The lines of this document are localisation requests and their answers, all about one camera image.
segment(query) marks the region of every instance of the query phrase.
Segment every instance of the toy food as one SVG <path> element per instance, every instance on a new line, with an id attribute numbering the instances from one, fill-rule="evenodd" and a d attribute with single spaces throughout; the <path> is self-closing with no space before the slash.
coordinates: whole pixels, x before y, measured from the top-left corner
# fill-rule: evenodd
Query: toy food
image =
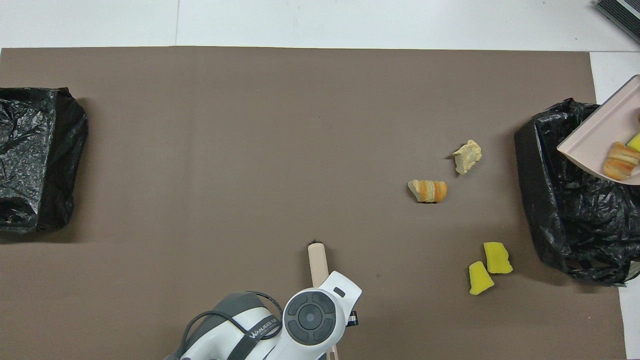
<path id="1" fill-rule="evenodd" d="M 498 242 L 484 243 L 486 268 L 491 274 L 508 274 L 513 271 L 509 262 L 509 253 L 504 244 Z"/>
<path id="2" fill-rule="evenodd" d="M 486 272 L 482 261 L 476 261 L 469 265 L 469 279 L 471 282 L 471 290 L 469 290 L 469 293 L 471 295 L 478 295 L 495 285 L 489 273 Z"/>
<path id="3" fill-rule="evenodd" d="M 638 165 L 640 153 L 624 146 L 621 142 L 614 142 L 609 155 L 604 162 L 603 172 L 615 180 L 624 180 L 631 175 L 631 171 Z"/>
<path id="4" fill-rule="evenodd" d="M 447 196 L 447 183 L 432 180 L 411 180 L 409 189 L 419 202 L 440 202 Z"/>
<path id="5" fill-rule="evenodd" d="M 629 149 L 640 152 L 640 134 L 635 135 L 631 140 L 629 140 L 629 142 L 627 143 L 627 147 Z"/>
<path id="6" fill-rule="evenodd" d="M 456 171 L 466 174 L 482 158 L 482 149 L 475 141 L 469 140 L 452 155 L 456 160 Z"/>

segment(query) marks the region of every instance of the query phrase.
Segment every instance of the black cable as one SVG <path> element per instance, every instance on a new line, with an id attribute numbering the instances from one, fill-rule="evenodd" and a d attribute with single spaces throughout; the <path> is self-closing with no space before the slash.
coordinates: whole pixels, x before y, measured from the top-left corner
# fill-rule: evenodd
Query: black cable
<path id="1" fill-rule="evenodd" d="M 186 351 L 186 349 L 184 347 L 187 345 L 187 337 L 189 336 L 189 331 L 191 330 L 191 327 L 193 326 L 193 324 L 196 321 L 198 321 L 200 318 L 202 318 L 204 316 L 207 316 L 207 315 L 220 316 L 221 318 L 223 318 L 223 319 L 229 321 L 230 323 L 234 324 L 243 333 L 246 333 L 246 330 L 244 329 L 244 327 L 242 327 L 231 316 L 229 316 L 229 315 L 227 315 L 225 313 L 221 313 L 219 311 L 214 311 L 214 310 L 205 311 L 204 313 L 197 314 L 196 317 L 191 319 L 191 321 L 189 322 L 189 325 L 187 325 L 186 329 L 184 329 L 184 334 L 182 334 L 182 340 L 180 341 L 180 354 L 184 354 L 185 351 Z"/>
<path id="2" fill-rule="evenodd" d="M 261 340 L 268 340 L 268 339 L 274 338 L 282 330 L 282 308 L 280 307 L 280 304 L 278 304 L 278 302 L 273 297 L 270 297 L 269 295 L 267 295 L 265 293 L 261 293 L 259 291 L 247 291 L 247 292 L 268 299 L 269 301 L 271 301 L 271 303 L 273 303 L 273 305 L 275 305 L 278 308 L 278 312 L 280 312 L 280 321 L 279 321 L 280 324 L 278 326 L 278 329 L 273 334 L 264 336 Z M 199 319 L 201 319 L 202 317 L 205 317 L 207 315 L 220 316 L 221 318 L 223 318 L 223 319 L 229 321 L 230 323 L 234 324 L 235 327 L 237 327 L 244 334 L 247 333 L 247 330 L 244 327 L 242 327 L 237 321 L 235 321 L 231 316 L 229 316 L 229 315 L 227 315 L 225 313 L 221 313 L 219 311 L 215 311 L 215 310 L 205 311 L 203 313 L 200 313 L 200 314 L 196 315 L 193 319 L 191 319 L 191 321 L 189 322 L 187 327 L 184 329 L 184 334 L 182 334 L 182 340 L 180 341 L 180 351 L 179 351 L 180 354 L 184 354 L 185 351 L 186 351 L 185 346 L 187 345 L 187 337 L 189 336 L 189 332 L 191 331 L 191 327 L 193 326 L 193 324 L 196 321 L 198 321 Z"/>
<path id="3" fill-rule="evenodd" d="M 278 335 L 280 333 L 280 331 L 282 330 L 282 308 L 280 307 L 280 304 L 278 304 L 278 302 L 276 301 L 276 299 L 274 299 L 273 297 L 270 297 L 269 295 L 265 294 L 265 293 L 261 293 L 259 291 L 247 291 L 249 293 L 254 293 L 258 296 L 264 297 L 266 299 L 268 299 L 269 301 L 271 301 L 271 303 L 273 305 L 275 305 L 278 308 L 278 312 L 280 313 L 280 321 L 279 321 L 279 326 L 276 329 L 276 331 L 271 334 L 271 335 L 265 335 L 261 340 L 268 340 L 268 339 L 273 339 L 276 335 Z"/>

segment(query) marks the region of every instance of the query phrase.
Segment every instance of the brown paper backdrop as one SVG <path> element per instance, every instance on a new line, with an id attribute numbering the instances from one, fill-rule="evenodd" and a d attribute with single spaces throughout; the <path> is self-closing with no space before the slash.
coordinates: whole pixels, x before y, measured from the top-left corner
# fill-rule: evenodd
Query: brown paper backdrop
<path id="1" fill-rule="evenodd" d="M 67 86 L 90 120 L 71 223 L 1 236 L 3 359 L 161 359 L 230 292 L 309 287 L 313 239 L 364 291 L 343 360 L 625 357 L 617 289 L 538 260 L 517 184 L 514 131 L 595 100 L 588 54 L 3 49 L 0 86 Z M 515 271 L 473 297 L 484 241 Z"/>

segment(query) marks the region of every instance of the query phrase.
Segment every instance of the wooden stick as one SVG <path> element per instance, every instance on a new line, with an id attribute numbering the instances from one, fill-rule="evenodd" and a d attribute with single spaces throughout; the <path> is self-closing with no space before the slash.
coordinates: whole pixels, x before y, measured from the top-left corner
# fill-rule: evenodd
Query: wooden stick
<path id="1" fill-rule="evenodd" d="M 326 252 L 324 244 L 313 242 L 308 247 L 309 267 L 311 268 L 311 282 L 317 288 L 329 277 L 329 268 L 326 264 Z M 338 350 L 335 345 L 326 352 L 326 360 L 338 360 Z"/>

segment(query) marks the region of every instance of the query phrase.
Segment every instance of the pink dustpan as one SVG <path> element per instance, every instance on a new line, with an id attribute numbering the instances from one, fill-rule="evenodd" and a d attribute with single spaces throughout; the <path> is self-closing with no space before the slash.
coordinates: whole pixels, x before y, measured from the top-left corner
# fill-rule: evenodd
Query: pink dustpan
<path id="1" fill-rule="evenodd" d="M 614 142 L 627 143 L 640 133 L 640 74 L 635 75 L 594 111 L 557 149 L 594 176 L 617 183 L 640 185 L 640 166 L 624 180 L 602 173 L 602 164 Z"/>

